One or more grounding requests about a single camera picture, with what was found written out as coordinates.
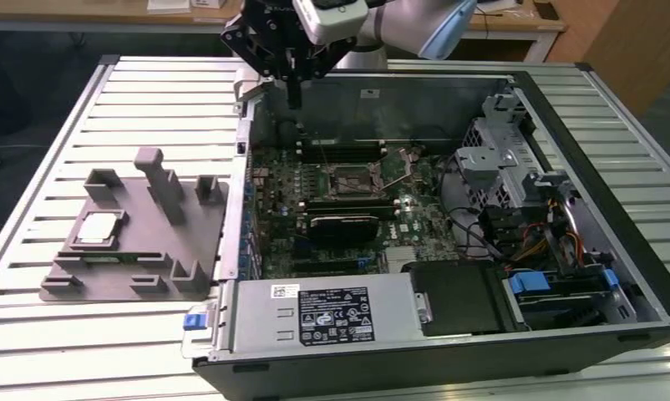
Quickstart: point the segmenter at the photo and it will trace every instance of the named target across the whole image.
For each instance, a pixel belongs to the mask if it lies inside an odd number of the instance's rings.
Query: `wooden desk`
[[[193,8],[187,14],[149,14],[146,4],[148,0],[0,0],[0,30],[219,33],[237,15],[241,0],[228,0],[221,9]],[[539,17],[532,0],[524,0],[520,10],[473,16],[463,37],[532,42],[524,61],[543,62],[566,25]]]
[[[524,0],[523,5],[513,10],[503,10],[484,15],[473,15],[464,39],[489,39],[531,42],[524,60],[530,63],[543,63],[558,35],[567,29],[562,20],[542,19],[532,0]]]
[[[241,0],[223,8],[149,14],[148,0],[0,0],[0,29],[65,32],[217,33]]]

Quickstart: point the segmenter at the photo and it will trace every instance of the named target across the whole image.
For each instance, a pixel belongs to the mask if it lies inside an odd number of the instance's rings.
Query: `warning label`
[[[375,341],[365,287],[300,291],[297,299],[304,346]]]

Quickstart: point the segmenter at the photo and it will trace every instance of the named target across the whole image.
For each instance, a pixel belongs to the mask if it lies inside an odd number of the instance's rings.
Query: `blue tab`
[[[183,319],[183,329],[187,332],[192,330],[205,330],[205,314],[204,313],[188,313]]]
[[[509,279],[512,292],[519,294],[527,291],[547,291],[550,283],[543,272],[522,272]]]
[[[604,279],[611,288],[619,287],[619,278],[612,269],[604,269]]]
[[[512,276],[511,279],[508,280],[508,283],[511,284],[511,290],[513,294],[519,294],[523,292],[523,282],[520,281],[520,278],[516,276]]]
[[[367,267],[369,261],[371,259],[368,257],[360,257],[356,259],[356,265],[360,269],[363,269],[364,267]]]

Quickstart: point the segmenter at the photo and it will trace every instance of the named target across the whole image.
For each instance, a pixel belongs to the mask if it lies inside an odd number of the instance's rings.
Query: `aluminum profile table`
[[[37,292],[84,203],[92,168],[138,176],[132,159],[150,145],[164,150],[165,167],[179,177],[228,180],[240,66],[233,58],[126,57],[98,65],[0,234],[0,400],[221,399],[180,355],[193,302],[49,304]],[[570,64],[395,61],[389,67],[526,69],[670,270],[670,158],[594,72]],[[551,146],[538,139],[559,168]],[[670,400],[670,345],[575,374],[327,399],[461,397]]]

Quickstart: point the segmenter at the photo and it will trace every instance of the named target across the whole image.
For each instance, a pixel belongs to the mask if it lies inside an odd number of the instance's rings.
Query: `floor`
[[[0,137],[0,228],[29,183],[102,54],[224,56],[208,35],[88,34],[84,46],[66,33],[0,33],[0,62],[32,106],[30,126]],[[642,122],[670,154],[670,88]]]

